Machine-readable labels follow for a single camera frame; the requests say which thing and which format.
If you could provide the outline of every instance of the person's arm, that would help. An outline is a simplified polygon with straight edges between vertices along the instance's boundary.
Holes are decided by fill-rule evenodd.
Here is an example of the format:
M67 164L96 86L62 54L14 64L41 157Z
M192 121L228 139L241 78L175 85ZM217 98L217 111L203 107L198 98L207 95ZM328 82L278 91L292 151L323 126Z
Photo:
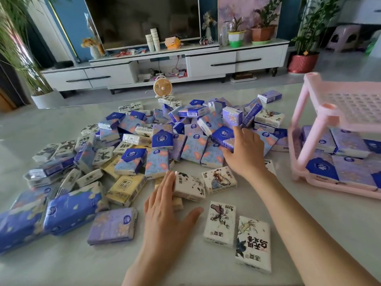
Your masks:
M175 172L168 171L144 204L143 245L127 270L122 286L155 286L163 279L204 211L201 207L195 208L183 221L178 221L172 207L174 181Z
M235 127L234 137L234 153L223 149L226 162L263 200L305 285L380 285L267 170L259 136Z

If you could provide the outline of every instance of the pink storage shelf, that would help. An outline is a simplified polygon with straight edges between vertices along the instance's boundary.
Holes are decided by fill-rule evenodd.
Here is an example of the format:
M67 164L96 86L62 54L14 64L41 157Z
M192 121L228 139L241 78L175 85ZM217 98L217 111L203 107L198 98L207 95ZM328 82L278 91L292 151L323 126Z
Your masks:
M308 97L317 117L303 148L298 125ZM322 81L320 74L304 75L304 84L288 128L288 144L293 180L305 178L311 185L381 199L381 193L345 185L321 182L306 169L318 141L327 126L357 132L381 133L381 83Z

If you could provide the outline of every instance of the ribbed red pot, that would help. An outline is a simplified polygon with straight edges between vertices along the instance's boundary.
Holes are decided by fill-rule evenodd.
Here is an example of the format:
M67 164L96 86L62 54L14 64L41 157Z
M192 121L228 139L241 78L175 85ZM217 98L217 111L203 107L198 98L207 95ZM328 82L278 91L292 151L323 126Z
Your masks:
M319 54L295 55L291 54L288 60L287 71L291 73L308 73L315 68Z

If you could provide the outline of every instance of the tv stand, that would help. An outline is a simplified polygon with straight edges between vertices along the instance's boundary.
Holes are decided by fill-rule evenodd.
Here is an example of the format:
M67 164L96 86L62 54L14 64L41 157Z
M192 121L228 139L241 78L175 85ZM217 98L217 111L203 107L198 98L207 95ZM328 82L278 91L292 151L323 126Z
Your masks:
M48 69L42 73L52 88L58 91L107 88L111 94L117 89L153 86L154 80L143 82L138 75L150 68L166 72L177 67L187 70L187 77L168 76L172 83L219 78L226 74L265 69L275 76L286 58L289 41L273 39L266 45L246 45L239 48L210 45L183 45L176 50L161 50L122 57L103 57L64 69Z

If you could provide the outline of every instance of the cabinet leg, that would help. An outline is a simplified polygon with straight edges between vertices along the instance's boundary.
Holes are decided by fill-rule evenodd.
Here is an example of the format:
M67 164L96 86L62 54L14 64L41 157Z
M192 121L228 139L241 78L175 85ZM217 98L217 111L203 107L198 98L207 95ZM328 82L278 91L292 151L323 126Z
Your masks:
M271 72L272 77L275 77L275 75L277 74L277 72L278 72L278 67L274 67L274 68L272 69L272 72Z

